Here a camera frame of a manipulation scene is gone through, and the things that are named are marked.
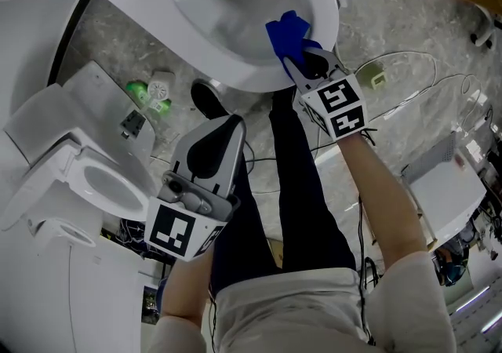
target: person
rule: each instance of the person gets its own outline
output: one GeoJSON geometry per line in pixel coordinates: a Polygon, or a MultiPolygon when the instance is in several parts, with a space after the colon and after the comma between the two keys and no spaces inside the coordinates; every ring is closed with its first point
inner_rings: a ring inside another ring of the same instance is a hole
{"type": "MultiPolygon", "coordinates": [[[[283,268],[271,255],[242,162],[235,179],[241,205],[205,254],[174,264],[149,352],[206,351],[201,326],[208,286],[216,299],[214,350],[220,353],[454,352],[416,210],[373,149],[355,134],[338,145],[386,267],[362,301],[354,255],[328,210],[293,110],[295,91],[276,92],[269,115],[281,187],[283,268]],[[376,346],[368,344],[366,329],[376,346]]],[[[195,84],[191,94],[207,118],[227,114],[208,86],[195,84]]]]}

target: black shoe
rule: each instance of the black shoe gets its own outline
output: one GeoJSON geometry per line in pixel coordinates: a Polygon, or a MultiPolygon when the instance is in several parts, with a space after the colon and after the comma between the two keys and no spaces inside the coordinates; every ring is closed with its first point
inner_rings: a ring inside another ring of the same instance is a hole
{"type": "Polygon", "coordinates": [[[216,91],[204,82],[194,82],[191,86],[191,99],[195,107],[209,120],[228,115],[216,96],[216,91]]]}
{"type": "Polygon", "coordinates": [[[272,97],[272,110],[293,109],[295,100],[296,86],[290,86],[280,91],[275,91],[272,97]]]}

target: gray tile floor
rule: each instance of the gray tile floor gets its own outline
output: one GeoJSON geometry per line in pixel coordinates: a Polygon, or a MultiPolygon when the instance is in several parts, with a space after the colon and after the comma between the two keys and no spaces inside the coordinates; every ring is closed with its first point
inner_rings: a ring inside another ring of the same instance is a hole
{"type": "MultiPolygon", "coordinates": [[[[347,0],[347,4],[340,10],[338,47],[342,61],[351,70],[383,53],[408,50],[427,52],[435,57],[436,81],[457,74],[473,74],[479,79],[472,82],[470,89],[468,82],[464,83],[465,94],[460,88],[463,76],[446,79],[390,118],[372,122],[371,126],[379,130],[374,137],[376,150],[391,170],[399,174],[403,166],[455,129],[463,144],[475,140],[481,152],[485,152],[492,140],[488,126],[476,132],[468,130],[490,104],[495,113],[493,122],[500,124],[502,45],[498,42],[490,51],[471,43],[470,33],[482,22],[480,12],[461,0],[347,0]],[[472,96],[479,87],[482,87],[479,100],[484,100],[484,96],[488,98],[483,105],[475,105],[477,95],[472,96]],[[465,119],[473,106],[474,110],[465,119]]],[[[155,70],[176,74],[176,84],[171,89],[171,112],[166,118],[149,118],[157,135],[155,157],[169,161],[176,139],[204,120],[191,102],[190,85],[196,78],[205,76],[107,0],[90,2],[64,57],[58,82],[63,84],[89,60],[95,60],[122,87],[134,79],[147,82],[155,70]]],[[[388,83],[377,90],[364,88],[370,117],[421,91],[435,77],[434,61],[425,55],[390,56],[380,63],[386,69],[388,83]]],[[[245,118],[248,141],[256,157],[273,157],[273,138],[267,118],[271,95],[230,90],[224,104],[245,118]]],[[[300,106],[297,108],[311,146],[316,147],[318,142],[327,144],[329,140],[324,136],[318,140],[317,127],[310,123],[300,106]]],[[[318,155],[330,150],[330,147],[323,148],[318,155]]],[[[166,168],[164,162],[152,159],[151,172],[157,178],[166,168]]],[[[357,192],[347,167],[340,155],[335,155],[318,169],[329,208],[351,247],[358,251],[358,208],[353,206],[357,192]]],[[[257,162],[250,182],[267,235],[281,238],[275,162],[257,162]]],[[[377,249],[370,252],[375,257],[379,255],[377,249]]]]}

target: toilet rim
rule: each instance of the toilet rim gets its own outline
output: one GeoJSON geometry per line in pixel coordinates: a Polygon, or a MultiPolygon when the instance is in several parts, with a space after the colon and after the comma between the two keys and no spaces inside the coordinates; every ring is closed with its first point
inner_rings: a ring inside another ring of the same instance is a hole
{"type": "MultiPolygon", "coordinates": [[[[293,84],[279,62],[276,65],[252,64],[206,39],[185,18],[174,0],[109,1],[189,64],[225,85],[263,93],[293,84]]],[[[339,24],[336,0],[310,0],[310,4],[314,17],[311,39],[319,42],[323,49],[332,50],[339,24]]]]}
{"type": "Polygon", "coordinates": [[[66,181],[73,192],[111,215],[140,222],[146,220],[147,193],[130,180],[118,165],[88,147],[71,162],[66,181]],[[107,184],[111,182],[115,190],[107,189],[107,184]],[[114,196],[113,191],[116,190],[119,193],[114,196]]]}

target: blue cloth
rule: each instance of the blue cloth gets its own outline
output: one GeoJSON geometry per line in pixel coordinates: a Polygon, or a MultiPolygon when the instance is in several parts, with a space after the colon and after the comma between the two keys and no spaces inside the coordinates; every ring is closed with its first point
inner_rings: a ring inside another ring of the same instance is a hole
{"type": "MultiPolygon", "coordinates": [[[[300,69],[303,75],[307,75],[303,50],[308,47],[322,49],[321,45],[310,39],[305,39],[311,25],[298,17],[296,11],[291,10],[282,14],[280,21],[271,21],[265,25],[268,37],[272,42],[274,52],[284,66],[284,58],[288,57],[300,69]]],[[[291,78],[286,66],[284,70],[291,78]]]]}

